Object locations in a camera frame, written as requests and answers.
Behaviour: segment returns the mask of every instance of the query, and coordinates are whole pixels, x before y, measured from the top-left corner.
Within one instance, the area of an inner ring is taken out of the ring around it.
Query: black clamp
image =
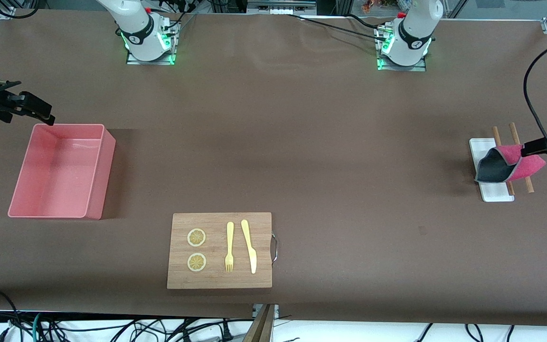
[[[404,29],[404,20],[398,25],[398,33],[400,34],[400,38],[402,38],[403,41],[406,41],[406,45],[408,45],[408,48],[411,50],[419,50],[432,36],[430,33],[430,35],[423,38],[413,37]]]
[[[122,34],[124,37],[126,37],[126,40],[132,43],[133,45],[141,45],[146,37],[148,37],[152,32],[154,28],[154,21],[153,17],[148,15],[149,22],[147,23],[147,26],[140,30],[139,32],[129,33],[124,30],[122,31]]]

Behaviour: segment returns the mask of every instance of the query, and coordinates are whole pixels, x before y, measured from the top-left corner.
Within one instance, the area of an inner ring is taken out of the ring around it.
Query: white plate
[[[478,168],[478,163],[487,152],[495,147],[493,138],[472,138],[470,139],[470,150],[474,160],[474,169]],[[508,187],[505,183],[478,183],[480,194],[485,202],[512,202],[514,196],[508,193]]]

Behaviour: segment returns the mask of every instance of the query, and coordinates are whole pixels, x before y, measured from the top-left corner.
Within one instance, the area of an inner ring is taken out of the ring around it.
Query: yellow plastic fork
[[[234,271],[234,256],[232,255],[232,245],[234,244],[234,223],[227,223],[227,256],[225,257],[225,271],[231,273]]]

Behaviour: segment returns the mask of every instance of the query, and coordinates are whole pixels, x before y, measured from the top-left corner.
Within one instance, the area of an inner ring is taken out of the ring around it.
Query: table
[[[493,125],[510,143],[510,122],[540,137],[521,88],[538,22],[442,21],[425,73],[287,16],[200,15],[175,66],[124,65],[113,31],[87,11],[0,23],[1,78],[117,139],[104,219],[10,219],[37,121],[0,123],[0,290],[20,309],[547,324],[547,167],[483,203],[468,146]],[[547,128],[547,57],[530,81]],[[173,213],[237,211],[273,213],[273,288],[167,290]]]

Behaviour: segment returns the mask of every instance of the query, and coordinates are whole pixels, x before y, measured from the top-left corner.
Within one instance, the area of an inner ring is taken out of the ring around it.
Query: pink plastic bin
[[[115,139],[103,125],[38,123],[8,216],[100,219],[114,149]]]

